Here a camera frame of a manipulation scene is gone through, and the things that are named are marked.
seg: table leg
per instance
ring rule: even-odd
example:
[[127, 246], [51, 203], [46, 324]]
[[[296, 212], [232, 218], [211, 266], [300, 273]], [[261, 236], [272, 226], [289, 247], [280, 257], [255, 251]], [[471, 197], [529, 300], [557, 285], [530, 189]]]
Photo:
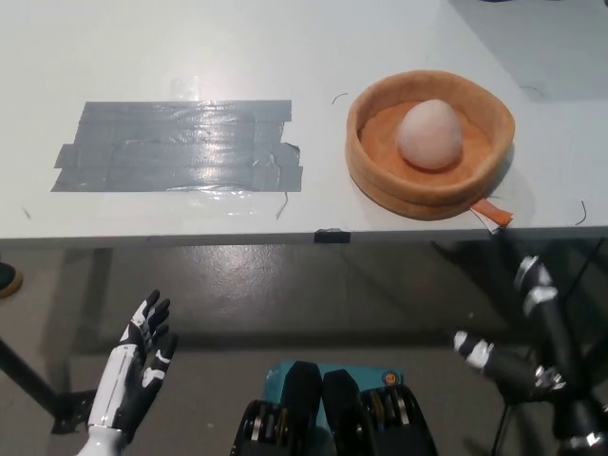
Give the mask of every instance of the table leg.
[[74, 432], [88, 419], [95, 390], [57, 393], [19, 355], [0, 339], [0, 370], [55, 419], [54, 434]]

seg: egg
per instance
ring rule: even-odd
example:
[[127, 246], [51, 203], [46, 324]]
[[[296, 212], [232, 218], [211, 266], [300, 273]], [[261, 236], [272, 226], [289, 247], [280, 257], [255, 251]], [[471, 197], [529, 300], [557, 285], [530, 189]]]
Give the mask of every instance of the egg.
[[397, 127], [396, 141], [406, 161], [434, 171], [460, 159], [463, 128], [449, 104], [428, 100], [409, 110]]

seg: white robotic hand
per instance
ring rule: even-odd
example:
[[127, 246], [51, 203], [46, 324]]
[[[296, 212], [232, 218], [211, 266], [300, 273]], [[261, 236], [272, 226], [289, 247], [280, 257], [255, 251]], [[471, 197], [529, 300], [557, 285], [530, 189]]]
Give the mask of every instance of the white robotic hand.
[[[79, 456], [120, 455], [161, 389], [178, 337], [168, 334], [163, 324], [170, 301], [156, 304], [160, 295], [155, 290], [142, 303], [110, 354], [88, 419], [88, 441]], [[142, 372], [155, 345], [154, 358]]]

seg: gray floor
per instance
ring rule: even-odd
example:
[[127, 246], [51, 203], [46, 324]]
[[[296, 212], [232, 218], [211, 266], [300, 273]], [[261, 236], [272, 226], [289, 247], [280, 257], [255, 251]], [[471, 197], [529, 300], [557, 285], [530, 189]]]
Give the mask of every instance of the gray floor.
[[[531, 248], [546, 253], [565, 290], [593, 245]], [[608, 318], [607, 249], [570, 301], [587, 341]], [[462, 269], [428, 244], [6, 251], [3, 261], [26, 282], [0, 301], [0, 334], [56, 389], [91, 389], [138, 303], [154, 288], [171, 297], [180, 350], [128, 454], [229, 454], [267, 368], [293, 358], [401, 369], [441, 454], [477, 456], [491, 444], [502, 401], [451, 352], [445, 331], [524, 341], [509, 274], [493, 255], [470, 244], [458, 256]], [[550, 454], [547, 412], [518, 412], [503, 454]], [[0, 454], [70, 455], [86, 439], [82, 430], [51, 436], [50, 426], [0, 376]]]

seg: table surface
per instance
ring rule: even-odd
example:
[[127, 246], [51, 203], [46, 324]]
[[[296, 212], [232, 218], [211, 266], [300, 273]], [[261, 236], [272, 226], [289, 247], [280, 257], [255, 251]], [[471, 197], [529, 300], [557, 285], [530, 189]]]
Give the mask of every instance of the table surface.
[[[401, 71], [487, 88], [517, 132], [493, 201], [522, 236], [608, 232], [608, 9], [600, 0], [23, 0], [0, 16], [0, 246], [485, 238], [368, 200], [344, 162], [352, 100]], [[302, 191], [51, 193], [87, 101], [293, 100]], [[586, 220], [583, 219], [584, 201]]]

